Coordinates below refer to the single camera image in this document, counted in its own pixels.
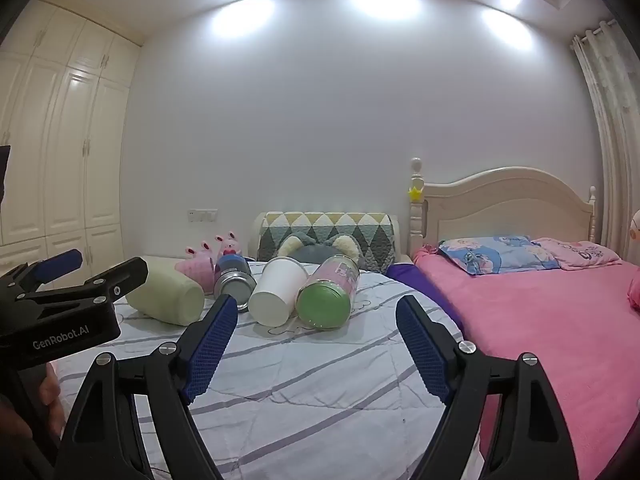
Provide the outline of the person's hand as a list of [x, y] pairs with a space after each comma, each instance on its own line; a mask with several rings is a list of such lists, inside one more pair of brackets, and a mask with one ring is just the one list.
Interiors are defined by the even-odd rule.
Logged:
[[1, 379], [1, 434], [33, 440], [56, 456], [66, 424], [61, 387], [51, 363], [9, 370]]

